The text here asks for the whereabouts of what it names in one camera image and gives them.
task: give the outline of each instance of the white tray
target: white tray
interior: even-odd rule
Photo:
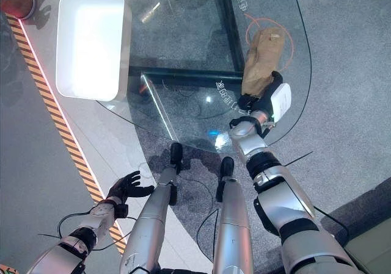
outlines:
[[[66,97],[126,95],[131,10],[125,0],[60,0],[56,86]]]

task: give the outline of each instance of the black and yellow striped tape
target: black and yellow striped tape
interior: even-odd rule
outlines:
[[[95,203],[101,201],[104,196],[100,191],[93,174],[91,174],[90,168],[87,165],[87,161],[74,135],[71,133],[69,125],[61,111],[61,108],[58,105],[57,100],[55,99],[51,89],[48,86],[48,83],[43,76],[43,72],[40,68],[37,58],[35,57],[34,52],[26,38],[23,27],[19,20],[6,14],[8,23],[10,24],[13,35],[18,43],[20,51],[24,57],[24,61],[29,68],[32,78],[34,79],[35,85],[38,88],[39,93],[43,101],[45,102],[46,108],[50,113],[51,118],[53,119],[54,125],[62,137],[62,141],[66,149],[69,152],[70,157],[75,163],[76,168],[79,171],[79,174],[86,185],[86,189],[89,191],[91,198]],[[111,237],[114,240],[121,239],[122,233],[120,232],[117,224],[114,224],[112,228],[109,230]],[[120,252],[123,254],[125,251],[126,243],[124,240],[120,240],[116,243],[116,246]]]

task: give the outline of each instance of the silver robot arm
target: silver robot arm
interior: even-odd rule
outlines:
[[[126,199],[153,192],[153,186],[138,186],[138,174],[139,171],[135,171],[119,179],[111,187],[108,197],[93,207],[71,234],[43,253],[27,274],[81,274],[85,269],[84,261],[114,221],[128,215]]]
[[[270,127],[273,114],[270,96],[281,82],[282,78],[270,86],[249,117],[231,122],[230,138],[258,193],[255,210],[265,229],[280,236],[287,274],[362,273],[339,243],[314,223],[309,197],[263,140],[262,130]]]

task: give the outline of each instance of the glass table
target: glass table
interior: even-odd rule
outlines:
[[[185,145],[231,153],[237,105],[254,33],[285,32],[278,71],[290,84],[290,110],[266,136],[281,139],[302,114],[310,53],[296,0],[126,0],[133,14],[127,96],[100,102],[123,119]]]

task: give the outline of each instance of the gray floor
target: gray floor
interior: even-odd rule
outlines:
[[[26,273],[54,244],[58,221],[93,202],[35,87],[3,14],[0,72],[0,264]],[[69,233],[79,218],[64,223]],[[112,240],[105,239],[101,245]],[[93,253],[87,273],[118,273],[116,248]]]

